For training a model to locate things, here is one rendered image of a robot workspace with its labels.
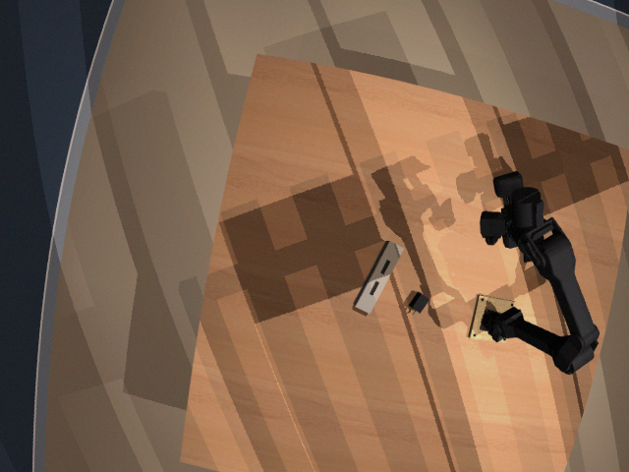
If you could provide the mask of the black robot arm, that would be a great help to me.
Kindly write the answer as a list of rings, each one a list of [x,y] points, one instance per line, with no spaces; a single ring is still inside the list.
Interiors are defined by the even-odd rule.
[[[515,306],[504,313],[486,309],[480,330],[487,331],[495,342],[520,338],[550,355],[559,371],[572,375],[594,359],[600,336],[575,276],[572,245],[553,217],[543,218],[544,201],[538,189],[518,188],[511,199],[512,238],[523,253],[524,263],[533,262],[540,275],[550,282],[571,334],[559,336],[531,324]],[[482,212],[480,232],[488,245],[497,243],[501,235],[508,240],[507,218],[507,211]],[[550,231],[553,234],[543,239]]]

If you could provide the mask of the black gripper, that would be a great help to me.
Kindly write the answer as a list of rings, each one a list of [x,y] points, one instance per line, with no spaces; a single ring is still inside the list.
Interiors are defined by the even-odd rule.
[[[509,174],[503,174],[498,177],[493,178],[494,190],[496,192],[496,196],[498,198],[503,198],[504,208],[501,209],[501,212],[508,212],[508,240],[504,235],[502,235],[503,245],[505,248],[512,249],[518,247],[516,242],[512,238],[511,230],[514,224],[513,222],[513,212],[512,212],[512,199],[511,195],[513,191],[516,189],[523,188],[523,180],[522,175],[518,171],[511,172]],[[507,199],[508,197],[508,199]],[[508,203],[509,202],[509,203]]]

